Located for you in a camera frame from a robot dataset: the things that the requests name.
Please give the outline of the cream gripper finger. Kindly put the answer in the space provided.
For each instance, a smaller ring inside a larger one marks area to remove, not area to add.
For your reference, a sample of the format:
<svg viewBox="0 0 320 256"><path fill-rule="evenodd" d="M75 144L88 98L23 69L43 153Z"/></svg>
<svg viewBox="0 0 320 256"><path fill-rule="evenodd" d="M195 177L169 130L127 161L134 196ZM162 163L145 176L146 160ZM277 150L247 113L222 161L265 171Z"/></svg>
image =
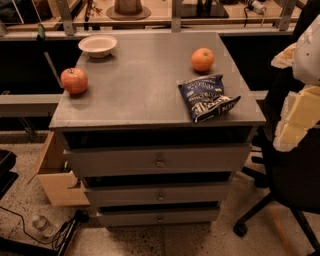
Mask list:
<svg viewBox="0 0 320 256"><path fill-rule="evenodd" d="M280 152L291 151L319 121L320 86L305 85L298 93L290 91L276 127L274 148Z"/></svg>
<svg viewBox="0 0 320 256"><path fill-rule="evenodd" d="M293 64L294 51L296 44L293 43L277 54L271 61L271 65L276 68L284 69Z"/></svg>

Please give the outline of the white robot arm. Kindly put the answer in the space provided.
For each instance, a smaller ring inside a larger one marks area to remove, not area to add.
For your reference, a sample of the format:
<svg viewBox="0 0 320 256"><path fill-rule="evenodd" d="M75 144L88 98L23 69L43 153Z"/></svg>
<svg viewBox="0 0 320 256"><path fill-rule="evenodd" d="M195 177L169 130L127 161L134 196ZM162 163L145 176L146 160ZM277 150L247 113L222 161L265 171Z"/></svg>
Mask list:
<svg viewBox="0 0 320 256"><path fill-rule="evenodd" d="M298 93L289 92L286 96L273 140L277 151L289 152L320 121L320 15L296 43L273 58L271 65L291 67L293 77L304 84Z"/></svg>

